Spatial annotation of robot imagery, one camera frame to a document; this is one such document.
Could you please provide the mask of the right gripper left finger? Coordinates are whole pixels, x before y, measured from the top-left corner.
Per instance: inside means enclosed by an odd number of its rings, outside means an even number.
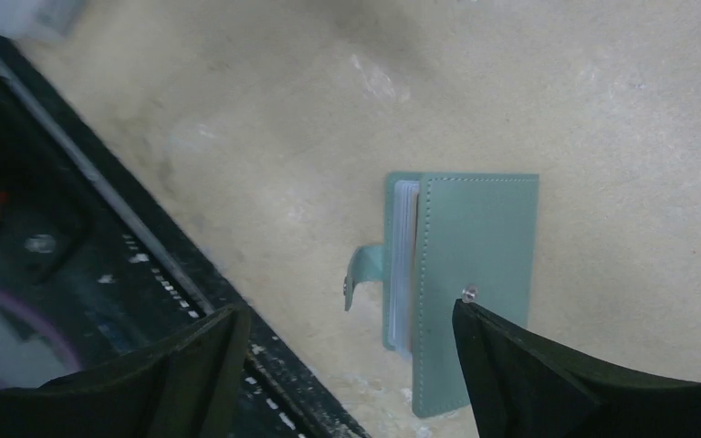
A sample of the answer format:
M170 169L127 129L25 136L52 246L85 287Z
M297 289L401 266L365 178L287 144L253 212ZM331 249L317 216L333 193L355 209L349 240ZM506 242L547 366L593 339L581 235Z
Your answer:
M0 390L0 437L226 437L250 328L248 306L230 305L95 368Z

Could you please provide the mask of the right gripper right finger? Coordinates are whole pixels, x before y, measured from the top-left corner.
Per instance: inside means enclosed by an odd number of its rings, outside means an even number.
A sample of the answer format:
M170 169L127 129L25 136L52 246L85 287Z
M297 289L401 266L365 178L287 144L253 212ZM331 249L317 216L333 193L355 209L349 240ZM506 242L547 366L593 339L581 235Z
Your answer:
M632 370L455 302L457 355L482 437L701 437L701 382Z

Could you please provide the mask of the green card holder wallet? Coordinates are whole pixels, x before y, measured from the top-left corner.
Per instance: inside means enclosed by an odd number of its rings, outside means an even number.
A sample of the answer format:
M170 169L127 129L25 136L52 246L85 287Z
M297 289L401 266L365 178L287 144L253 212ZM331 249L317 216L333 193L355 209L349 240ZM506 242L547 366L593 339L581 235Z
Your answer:
M469 403L452 324L458 300L528 322L539 177L525 173L391 172L383 241L355 250L343 285L382 284L382 345L412 364L420 418Z

